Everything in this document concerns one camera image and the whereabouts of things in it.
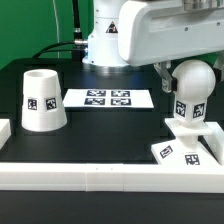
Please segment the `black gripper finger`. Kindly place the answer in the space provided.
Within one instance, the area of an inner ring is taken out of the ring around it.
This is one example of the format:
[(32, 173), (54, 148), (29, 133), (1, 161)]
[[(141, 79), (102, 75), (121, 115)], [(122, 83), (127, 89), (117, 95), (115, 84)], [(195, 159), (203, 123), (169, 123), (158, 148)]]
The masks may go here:
[(217, 54), (217, 59), (213, 68), (215, 69), (218, 81), (224, 81), (224, 53)]
[(162, 79), (162, 90), (166, 93), (170, 93), (177, 90), (177, 79), (170, 73), (171, 62), (158, 62), (154, 64), (154, 68)]

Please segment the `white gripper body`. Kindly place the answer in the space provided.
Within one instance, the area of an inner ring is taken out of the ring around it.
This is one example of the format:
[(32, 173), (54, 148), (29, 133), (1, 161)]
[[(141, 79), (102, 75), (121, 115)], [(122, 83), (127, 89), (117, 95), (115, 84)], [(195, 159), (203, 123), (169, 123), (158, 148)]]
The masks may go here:
[(224, 50), (224, 0), (129, 0), (121, 7), (118, 48), (132, 66)]

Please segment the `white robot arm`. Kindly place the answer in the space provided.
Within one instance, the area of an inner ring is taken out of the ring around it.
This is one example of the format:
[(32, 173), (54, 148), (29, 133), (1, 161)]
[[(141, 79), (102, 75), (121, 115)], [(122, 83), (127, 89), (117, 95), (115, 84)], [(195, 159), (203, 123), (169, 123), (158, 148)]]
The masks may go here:
[(224, 80), (224, 0), (93, 0), (83, 63), (105, 73), (152, 64), (166, 92), (171, 62), (215, 53)]

